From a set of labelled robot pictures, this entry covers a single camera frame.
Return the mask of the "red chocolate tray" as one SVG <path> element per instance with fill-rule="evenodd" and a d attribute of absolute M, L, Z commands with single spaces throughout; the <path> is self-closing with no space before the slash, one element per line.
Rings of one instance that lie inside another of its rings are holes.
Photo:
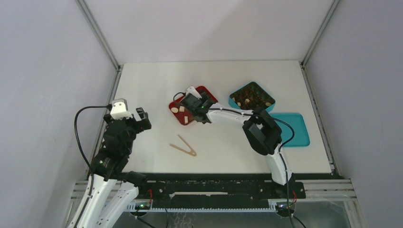
<path fill-rule="evenodd" d="M 195 88 L 195 90 L 201 95 L 206 94 L 213 102 L 218 102 L 216 97 L 206 87 L 198 86 Z M 173 101 L 169 103 L 168 108 L 181 125 L 187 126 L 194 121 L 194 118 L 191 112 L 180 104 L 180 101 L 182 101 L 184 98 L 184 92 L 179 92 L 173 97 Z"/>

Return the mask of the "teal chocolate box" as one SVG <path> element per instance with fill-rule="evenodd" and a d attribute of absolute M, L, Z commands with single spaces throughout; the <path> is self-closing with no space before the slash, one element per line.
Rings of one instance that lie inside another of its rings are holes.
<path fill-rule="evenodd" d="M 267 112 L 270 112 L 274 109 L 276 100 L 259 84 L 252 81 L 231 93 L 228 104 L 232 108 L 242 110 L 254 110 L 263 107 Z"/>

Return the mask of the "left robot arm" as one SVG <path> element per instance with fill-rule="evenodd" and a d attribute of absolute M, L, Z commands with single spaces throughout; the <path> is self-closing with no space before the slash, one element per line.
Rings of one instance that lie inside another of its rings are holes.
<path fill-rule="evenodd" d="M 148 113 L 141 107 L 136 114 L 115 104 L 106 108 L 110 112 L 104 115 L 101 148 L 89 165 L 88 184 L 70 228 L 111 228 L 128 204 L 136 197 L 145 197 L 149 190 L 145 175 L 122 172 L 136 136 L 152 127 Z"/>

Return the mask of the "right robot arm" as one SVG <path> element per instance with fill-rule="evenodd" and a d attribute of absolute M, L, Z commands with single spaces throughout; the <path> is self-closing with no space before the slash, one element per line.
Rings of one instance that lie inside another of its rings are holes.
<path fill-rule="evenodd" d="M 264 156 L 275 184 L 275 193 L 282 198 L 288 197 L 294 190 L 290 182 L 292 172 L 281 149 L 290 140 L 283 141 L 279 124 L 290 125 L 268 114 L 265 108 L 240 110 L 214 102 L 205 93 L 199 93 L 194 87 L 181 93 L 177 102 L 191 113 L 193 119 L 202 124 L 228 124 L 240 128 L 251 148 Z"/>

